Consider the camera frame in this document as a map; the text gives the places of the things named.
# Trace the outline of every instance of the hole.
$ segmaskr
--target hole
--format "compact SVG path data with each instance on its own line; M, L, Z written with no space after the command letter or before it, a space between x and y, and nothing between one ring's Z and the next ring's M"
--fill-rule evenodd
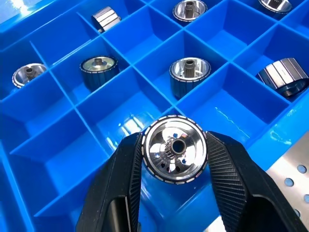
M187 1L186 2L186 6L193 6L193 2L192 1Z
M291 178L286 178L284 183L287 187L292 187L294 185L294 181Z
M300 217L300 212L297 209L294 209L294 212L296 213L298 217Z
M309 194L306 194L306 195L304 196L304 201L305 201L306 203L309 203Z
M27 69L26 69L26 72L27 72L27 73L33 72L33 68L27 68Z
M172 149L174 150L174 152L180 154L182 152L184 152L185 150L185 144L184 141L182 140L175 140L172 144Z
M192 64L194 64L194 61L191 60L191 59L189 59L189 60L187 60L185 63L188 64L188 65L192 65Z
M304 165L298 165L297 170L302 174L307 172L307 168Z

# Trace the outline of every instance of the polished metal surface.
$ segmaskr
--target polished metal surface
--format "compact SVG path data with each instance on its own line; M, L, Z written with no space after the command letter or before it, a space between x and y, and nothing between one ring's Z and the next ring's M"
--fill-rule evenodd
M184 0L179 2L173 9L176 19L184 22L192 22L207 11L207 5L199 0Z
M92 16L92 20L100 33L107 31L121 21L111 7L105 7Z
M259 2L266 9L279 14L286 14L292 9L292 5L288 0L259 0Z
M309 132L281 156L267 174L309 230L309 202L306 201L309 194Z
M111 80L119 73L118 61L112 57L92 57L80 65L84 84L91 92Z
M176 98L182 98L209 76L210 72L210 64L196 57L187 57L172 63L169 68L172 93Z
M149 172L170 184L193 181L207 165L205 133L184 116L169 115L152 123L141 153Z
M17 88L21 88L45 71L46 67L43 64L27 64L14 72L12 82Z
M256 77L286 98L309 86L309 77L294 58L285 58L267 65Z

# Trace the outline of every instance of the blue plastic tray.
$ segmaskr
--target blue plastic tray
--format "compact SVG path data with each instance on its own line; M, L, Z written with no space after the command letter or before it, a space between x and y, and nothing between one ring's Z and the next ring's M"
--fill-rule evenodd
M255 78L288 57L309 73L309 0L291 0L280 21L257 0L205 0L190 24L172 16L177 2L43 0L0 25L1 232L73 231L96 170L162 115L239 140L264 170L309 130L309 90L288 101ZM99 34L91 15L106 6L122 21ZM79 64L95 55L116 57L121 72L90 93ZM211 75L178 101L168 69L188 56L207 60ZM34 62L48 70L15 89L13 72ZM143 168L143 232L202 231L218 215L209 170L176 186Z

